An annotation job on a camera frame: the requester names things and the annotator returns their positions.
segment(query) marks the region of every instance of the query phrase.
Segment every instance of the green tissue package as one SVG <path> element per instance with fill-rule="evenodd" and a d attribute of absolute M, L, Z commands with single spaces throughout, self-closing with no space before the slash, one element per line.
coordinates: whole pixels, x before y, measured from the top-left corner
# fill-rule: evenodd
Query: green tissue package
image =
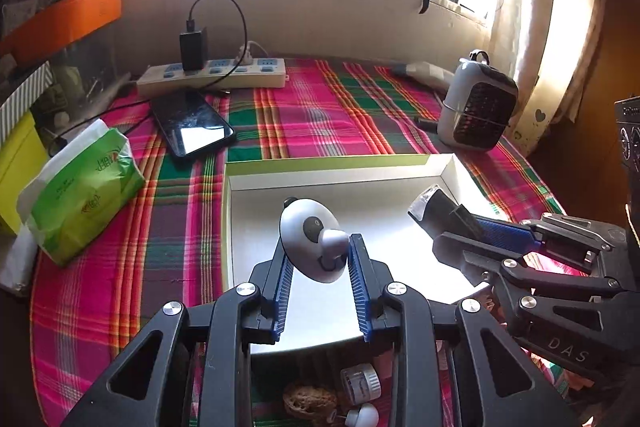
<path fill-rule="evenodd" d="M 65 266 L 144 183 L 127 137 L 97 120 L 25 187 L 17 211 L 37 244 Z"/>

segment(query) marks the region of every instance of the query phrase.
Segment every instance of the cable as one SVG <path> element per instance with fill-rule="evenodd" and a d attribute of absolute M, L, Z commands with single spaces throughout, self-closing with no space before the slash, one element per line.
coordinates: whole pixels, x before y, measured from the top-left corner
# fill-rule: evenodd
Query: cable
<path fill-rule="evenodd" d="M 440 107 L 444 107 L 444 102 L 442 101 L 442 99 L 440 98 L 439 93 L 435 90 L 435 89 L 431 89 L 431 92 L 433 93 L 433 96 L 435 97 L 435 99 L 438 101 L 438 103 L 440 104 Z"/>
<path fill-rule="evenodd" d="M 267 50 L 265 50 L 258 42 L 249 41 L 249 47 L 251 47 L 251 44 L 253 44 L 256 48 L 261 50 L 267 57 L 269 56 L 269 54 L 267 53 Z"/>
<path fill-rule="evenodd" d="M 151 118 L 153 115 L 154 115 L 154 112 L 149 111 L 145 117 L 143 117 L 141 120 L 138 120 L 135 124 L 129 127 L 125 132 L 123 132 L 124 136 L 129 136 L 130 132 L 135 131 L 138 127 L 140 127 L 140 125 L 142 125 L 146 120 Z"/>
<path fill-rule="evenodd" d="M 47 147 L 47 154 L 49 155 L 49 158 L 53 158 L 53 156 L 51 154 L 51 146 L 53 144 L 60 144 L 61 141 L 65 141 L 63 139 L 63 136 L 65 136 L 65 134 L 69 134 L 71 131 L 73 131 L 74 129 L 77 129 L 78 127 L 80 127 L 81 125 L 84 125 L 85 123 L 89 123 L 92 120 L 95 120 L 96 118 L 100 118 L 101 116 L 108 114 L 110 112 L 113 111 L 117 111 L 119 109 L 126 109 L 127 107 L 136 107 L 137 105 L 142 105 L 143 103 L 148 103 L 150 100 L 138 100 L 137 102 L 132 102 L 132 103 L 125 103 L 123 105 L 119 105 L 118 107 L 111 107 L 107 110 L 104 110 L 102 112 L 99 112 L 98 114 L 93 115 L 90 118 L 86 118 L 85 120 L 82 120 L 79 123 L 76 123 L 75 125 L 69 127 L 68 129 L 65 129 L 63 132 L 61 132 L 60 134 L 57 134 L 54 139 L 51 141 L 51 143 L 49 144 L 49 147 Z"/>
<path fill-rule="evenodd" d="M 187 31 L 188 32 L 195 31 L 196 23 L 193 20 L 193 9 L 196 7 L 196 4 L 198 4 L 200 1 L 201 0 L 195 0 L 193 2 L 193 4 L 191 5 L 191 9 L 189 10 L 189 18 L 187 19 Z M 240 64 L 242 63 L 242 60 L 244 59 L 244 55 L 246 54 L 247 49 L 249 47 L 249 35 L 248 35 L 248 31 L 246 29 L 246 20 L 244 18 L 244 13 L 242 13 L 242 9 L 240 8 L 240 6 L 238 5 L 238 3 L 235 0 L 230 0 L 230 1 L 234 4 L 234 6 L 236 6 L 236 9 L 238 10 L 238 13 L 240 14 L 240 18 L 242 19 L 242 30 L 244 31 L 244 47 L 242 48 L 242 55 L 240 55 L 240 58 L 238 58 L 238 60 L 236 60 L 236 64 L 226 74 L 224 74 L 220 78 L 215 79 L 214 81 L 210 82 L 209 84 L 205 84 L 199 90 L 206 90 L 209 87 L 215 86 L 216 84 L 222 82 L 223 80 L 225 80 L 225 78 L 228 78 L 229 76 L 231 76 L 231 74 L 234 71 L 236 71 L 238 69 L 238 66 L 240 66 Z"/>

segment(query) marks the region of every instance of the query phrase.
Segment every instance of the phone screen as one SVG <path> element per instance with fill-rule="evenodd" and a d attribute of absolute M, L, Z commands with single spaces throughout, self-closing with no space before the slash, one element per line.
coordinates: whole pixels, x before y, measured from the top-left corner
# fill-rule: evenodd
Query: phone screen
<path fill-rule="evenodd" d="M 176 156 L 188 156 L 220 141 L 233 129 L 196 90 L 180 90 L 151 100 L 164 137 Z"/>

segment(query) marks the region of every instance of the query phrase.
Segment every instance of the phone charger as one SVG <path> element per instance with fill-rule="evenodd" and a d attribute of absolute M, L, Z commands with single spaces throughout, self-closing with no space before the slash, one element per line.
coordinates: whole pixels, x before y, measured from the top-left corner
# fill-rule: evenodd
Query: phone charger
<path fill-rule="evenodd" d="M 207 63 L 207 29 L 180 34 L 180 58 L 184 71 L 200 71 Z"/>

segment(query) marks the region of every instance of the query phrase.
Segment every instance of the wall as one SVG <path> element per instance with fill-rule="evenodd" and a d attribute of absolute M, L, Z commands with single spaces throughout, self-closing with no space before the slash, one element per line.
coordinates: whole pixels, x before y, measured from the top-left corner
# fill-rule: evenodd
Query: wall
<path fill-rule="evenodd" d="M 551 127 L 529 157 L 572 216 L 626 223 L 626 171 L 614 102 L 640 94 L 640 0 L 607 0 L 600 42 L 575 124 Z"/>
<path fill-rule="evenodd" d="M 178 35 L 194 0 L 123 0 L 116 23 L 120 71 L 180 61 Z M 349 57 L 381 62 L 426 60 L 455 70 L 458 59 L 484 43 L 484 26 L 437 4 L 418 15 L 422 0 L 236 0 L 249 39 L 272 56 Z M 236 56 L 242 26 L 228 0 L 195 9 L 206 25 L 211 58 Z"/>

